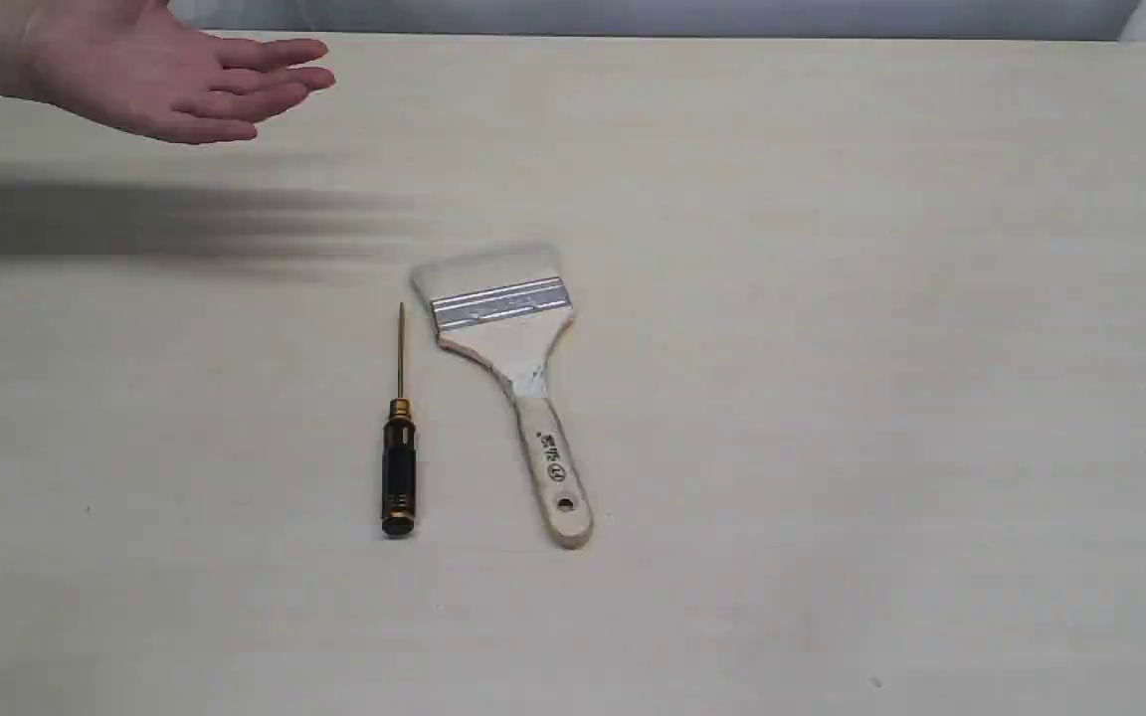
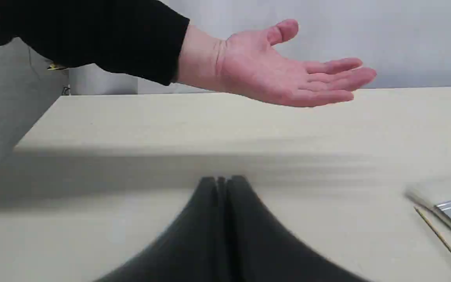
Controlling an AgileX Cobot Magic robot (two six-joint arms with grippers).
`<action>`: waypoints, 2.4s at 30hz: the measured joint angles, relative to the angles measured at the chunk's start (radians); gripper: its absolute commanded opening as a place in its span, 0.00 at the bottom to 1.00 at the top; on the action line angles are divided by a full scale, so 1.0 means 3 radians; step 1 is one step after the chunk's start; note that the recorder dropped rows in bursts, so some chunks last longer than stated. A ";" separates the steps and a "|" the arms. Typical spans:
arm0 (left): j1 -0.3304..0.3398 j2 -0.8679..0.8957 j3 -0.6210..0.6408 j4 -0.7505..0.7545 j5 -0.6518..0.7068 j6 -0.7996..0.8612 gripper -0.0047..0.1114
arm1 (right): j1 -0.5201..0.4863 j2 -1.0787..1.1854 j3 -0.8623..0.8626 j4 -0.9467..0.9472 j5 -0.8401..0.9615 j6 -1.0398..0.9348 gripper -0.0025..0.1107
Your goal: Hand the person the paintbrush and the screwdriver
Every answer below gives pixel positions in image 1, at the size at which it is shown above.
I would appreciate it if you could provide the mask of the person's bare hand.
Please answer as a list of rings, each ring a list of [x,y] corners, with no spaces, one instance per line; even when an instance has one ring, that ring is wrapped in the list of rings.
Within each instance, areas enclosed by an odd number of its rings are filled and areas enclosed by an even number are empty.
[[[210,36],[165,1],[0,1],[0,96],[173,144],[256,139],[335,86],[327,52]]]

